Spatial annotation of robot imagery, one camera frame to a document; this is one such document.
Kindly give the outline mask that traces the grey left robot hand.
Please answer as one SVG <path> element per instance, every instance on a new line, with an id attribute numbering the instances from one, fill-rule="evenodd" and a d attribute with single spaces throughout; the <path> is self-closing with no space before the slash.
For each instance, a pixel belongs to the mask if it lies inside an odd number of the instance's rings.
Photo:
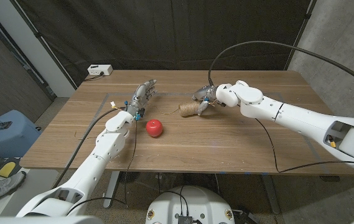
<path id="1" fill-rule="evenodd" d="M 139 85 L 136 91 L 133 93 L 131 101 L 126 106 L 126 111 L 132 116 L 136 116 L 142 111 L 147 102 L 157 93 L 155 90 L 155 84 L 157 80 L 149 80 Z"/>

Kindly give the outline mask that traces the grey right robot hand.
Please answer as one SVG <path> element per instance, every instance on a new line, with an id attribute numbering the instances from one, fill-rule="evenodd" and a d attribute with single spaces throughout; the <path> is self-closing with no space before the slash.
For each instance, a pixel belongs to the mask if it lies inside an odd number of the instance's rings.
<path id="1" fill-rule="evenodd" d="M 218 86 L 208 85 L 204 86 L 201 89 L 197 90 L 192 99 L 194 101 L 199 101 L 200 104 L 198 106 L 197 114 L 201 115 L 203 111 L 207 109 L 210 103 L 213 103 L 217 100 L 216 91 Z"/>

